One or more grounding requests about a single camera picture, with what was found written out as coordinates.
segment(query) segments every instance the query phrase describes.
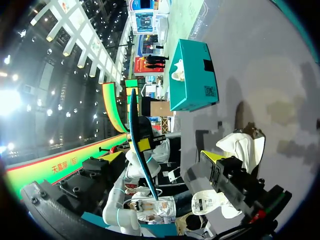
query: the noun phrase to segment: white panel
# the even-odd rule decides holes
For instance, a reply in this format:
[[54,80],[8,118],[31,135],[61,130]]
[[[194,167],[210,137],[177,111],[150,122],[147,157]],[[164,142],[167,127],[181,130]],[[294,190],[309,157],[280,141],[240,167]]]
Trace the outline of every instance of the white panel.
[[123,61],[124,61],[124,55],[122,52],[120,52],[119,62],[123,63]]
[[73,24],[76,30],[80,28],[80,26],[85,22],[85,17],[81,10],[77,8],[74,13],[69,17],[69,20]]
[[69,12],[69,10],[76,5],[75,0],[58,0],[58,3],[65,13]]
[[114,79],[116,79],[116,77],[117,77],[117,69],[116,69],[116,66],[113,66],[113,67],[112,67],[112,73],[111,73],[111,75],[112,75],[112,77],[113,77]]
[[118,72],[118,74],[116,75],[116,81],[118,82],[118,83],[120,83],[120,78],[121,78],[122,76],[121,76],[121,74],[120,74],[120,72]]
[[106,70],[111,74],[111,69],[112,69],[112,60],[110,57],[108,57],[107,62],[106,62]]
[[96,56],[98,56],[100,47],[101,47],[100,41],[97,38],[94,38],[90,48]]
[[100,56],[99,56],[99,60],[102,63],[102,65],[104,66],[106,64],[106,60],[107,60],[107,54],[106,51],[104,49],[101,50]]
[[121,72],[121,70],[122,70],[122,62],[119,61],[118,62],[118,71]]
[[86,44],[89,44],[91,37],[94,33],[92,32],[89,24],[85,25],[83,30],[80,33],[80,36],[83,38]]

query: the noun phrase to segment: signboard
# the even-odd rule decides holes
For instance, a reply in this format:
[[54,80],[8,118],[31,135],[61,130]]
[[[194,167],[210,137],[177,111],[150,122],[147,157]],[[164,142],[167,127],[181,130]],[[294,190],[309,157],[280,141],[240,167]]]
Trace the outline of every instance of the signboard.
[[138,87],[138,81],[137,79],[127,79],[125,80],[125,86],[127,88]]
[[4,175],[13,192],[21,199],[20,190],[25,185],[37,181],[41,184],[47,180],[51,184],[75,173],[82,168],[82,162],[90,157],[99,158],[105,152],[100,152],[99,147],[110,149],[120,145],[127,140],[127,134],[121,134],[93,144],[82,146],[76,149],[36,159],[15,167],[8,167]]
[[118,132],[126,133],[127,128],[123,125],[117,109],[116,84],[114,82],[108,82],[103,84],[102,94],[105,109],[112,125]]
[[130,0],[129,9],[132,11],[141,9],[154,9],[153,0]]
[[145,64],[145,59],[142,57],[136,57],[134,61],[134,72],[135,73],[163,73],[164,68],[148,68],[146,67],[149,64]]

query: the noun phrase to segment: crumpled white bag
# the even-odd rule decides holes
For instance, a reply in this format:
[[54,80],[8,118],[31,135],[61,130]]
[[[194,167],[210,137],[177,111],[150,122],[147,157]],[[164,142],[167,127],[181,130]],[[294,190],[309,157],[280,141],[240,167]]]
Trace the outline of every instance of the crumpled white bag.
[[243,162],[242,167],[251,174],[260,163],[266,138],[252,139],[246,133],[230,133],[216,143],[216,146],[228,152]]

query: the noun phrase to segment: teal cardboard box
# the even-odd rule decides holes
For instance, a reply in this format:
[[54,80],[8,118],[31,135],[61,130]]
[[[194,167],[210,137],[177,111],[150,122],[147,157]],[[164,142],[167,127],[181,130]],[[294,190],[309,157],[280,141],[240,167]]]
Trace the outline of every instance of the teal cardboard box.
[[[184,81],[172,78],[183,60]],[[218,102],[214,66],[206,43],[179,39],[169,70],[170,110],[194,111]]]

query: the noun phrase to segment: ceiling light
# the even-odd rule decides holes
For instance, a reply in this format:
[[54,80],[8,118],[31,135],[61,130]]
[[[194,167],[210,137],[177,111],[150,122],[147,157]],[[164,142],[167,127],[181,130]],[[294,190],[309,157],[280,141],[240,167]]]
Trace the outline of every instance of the ceiling light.
[[19,76],[17,74],[12,75],[12,80],[13,81],[17,81],[19,78]]
[[11,58],[11,56],[8,55],[8,56],[4,59],[4,63],[8,65],[8,64],[10,63],[10,58]]
[[7,77],[8,73],[0,71],[0,77]]
[[7,150],[7,147],[6,146],[0,146],[0,154],[2,154],[5,150]]
[[26,35],[27,31],[24,29],[22,32],[19,32],[20,38],[23,38]]
[[10,143],[8,144],[8,150],[9,150],[9,151],[12,151],[13,149],[15,149],[15,145],[14,145],[12,142],[10,142]]
[[0,116],[6,116],[21,104],[20,94],[15,90],[0,90]]
[[51,115],[52,115],[52,110],[51,109],[48,109],[47,111],[46,111],[46,114],[50,117]]

